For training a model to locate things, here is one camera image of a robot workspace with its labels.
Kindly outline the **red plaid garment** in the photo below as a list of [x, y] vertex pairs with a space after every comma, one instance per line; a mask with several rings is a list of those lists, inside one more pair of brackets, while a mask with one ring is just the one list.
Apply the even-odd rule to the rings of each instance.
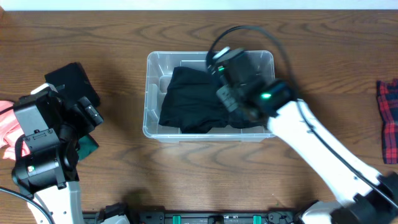
[[382, 119], [382, 156], [385, 164], [397, 164], [397, 79], [377, 81], [377, 103]]

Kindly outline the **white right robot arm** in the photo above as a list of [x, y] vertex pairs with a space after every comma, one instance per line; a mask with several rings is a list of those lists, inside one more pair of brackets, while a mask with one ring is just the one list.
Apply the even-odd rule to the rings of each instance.
[[287, 143], [323, 179], [334, 202], [317, 201], [296, 223], [390, 223], [397, 218], [397, 174], [383, 176], [337, 140], [282, 80], [267, 83], [243, 49], [206, 55], [219, 99], [230, 112], [267, 120], [268, 130]]

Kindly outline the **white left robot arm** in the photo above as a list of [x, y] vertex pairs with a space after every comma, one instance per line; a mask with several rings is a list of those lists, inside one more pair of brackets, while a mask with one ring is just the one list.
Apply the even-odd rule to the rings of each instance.
[[91, 101], [46, 89], [14, 104], [23, 130], [12, 178], [37, 223], [83, 223], [76, 166], [79, 140], [103, 122]]

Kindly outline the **dark green taped garment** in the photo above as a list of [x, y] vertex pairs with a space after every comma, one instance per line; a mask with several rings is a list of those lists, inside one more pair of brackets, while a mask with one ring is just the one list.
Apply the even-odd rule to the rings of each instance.
[[78, 141], [78, 149], [76, 150], [79, 156], [79, 161], [87, 158], [92, 152], [99, 148], [99, 144], [88, 134]]

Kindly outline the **black taped folded garment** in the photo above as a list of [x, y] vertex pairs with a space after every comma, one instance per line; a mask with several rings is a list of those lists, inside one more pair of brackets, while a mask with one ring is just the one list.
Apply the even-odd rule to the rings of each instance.
[[55, 86], [65, 98], [78, 101], [85, 96], [94, 107], [100, 105], [100, 97], [91, 85], [81, 63], [69, 63], [44, 77], [45, 81]]

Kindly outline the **pink folded garment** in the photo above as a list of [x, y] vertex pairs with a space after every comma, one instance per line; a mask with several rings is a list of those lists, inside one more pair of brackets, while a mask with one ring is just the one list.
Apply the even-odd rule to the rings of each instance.
[[3, 159], [15, 160], [15, 145], [17, 139], [23, 135], [23, 130], [14, 115], [13, 110], [1, 115], [1, 147], [6, 146]]

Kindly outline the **clear plastic storage bin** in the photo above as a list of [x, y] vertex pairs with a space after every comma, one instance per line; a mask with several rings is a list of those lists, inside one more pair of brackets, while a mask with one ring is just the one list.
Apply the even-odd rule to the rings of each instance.
[[146, 92], [142, 131], [160, 142], [248, 141], [261, 142], [274, 135], [263, 126], [236, 129], [213, 128], [206, 134], [183, 134], [178, 128], [159, 124], [162, 103], [175, 67], [206, 71], [206, 52], [154, 51], [147, 57]]

